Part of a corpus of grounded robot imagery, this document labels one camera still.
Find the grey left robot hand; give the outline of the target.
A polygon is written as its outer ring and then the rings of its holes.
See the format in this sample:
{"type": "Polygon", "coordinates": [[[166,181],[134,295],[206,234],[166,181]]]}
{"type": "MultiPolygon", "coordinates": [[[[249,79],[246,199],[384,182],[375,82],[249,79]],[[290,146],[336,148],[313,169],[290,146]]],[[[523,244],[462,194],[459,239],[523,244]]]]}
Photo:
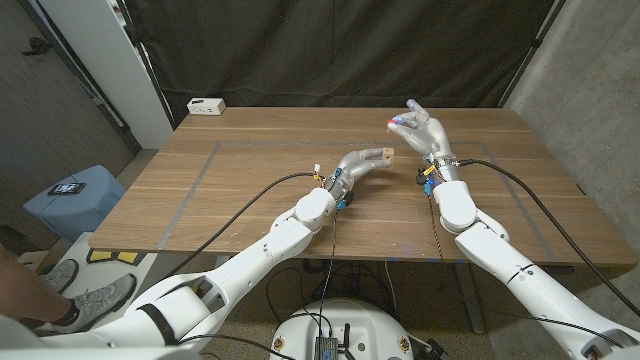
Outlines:
{"type": "Polygon", "coordinates": [[[337,165],[334,173],[326,180],[324,189],[336,201],[351,191],[355,182],[372,170],[392,165],[393,157],[385,153],[386,148],[370,148],[351,151],[337,165]]]}

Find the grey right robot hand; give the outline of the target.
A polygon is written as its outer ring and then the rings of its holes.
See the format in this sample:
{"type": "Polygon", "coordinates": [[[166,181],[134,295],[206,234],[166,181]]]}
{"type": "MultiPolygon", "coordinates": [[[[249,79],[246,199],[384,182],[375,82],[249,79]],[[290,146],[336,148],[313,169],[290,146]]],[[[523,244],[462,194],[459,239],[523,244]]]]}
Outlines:
{"type": "Polygon", "coordinates": [[[414,99],[409,99],[406,105],[409,112],[392,117],[387,122],[387,129],[403,138],[425,162],[434,164],[444,181],[459,180],[453,165],[456,156],[440,121],[414,99]]]}

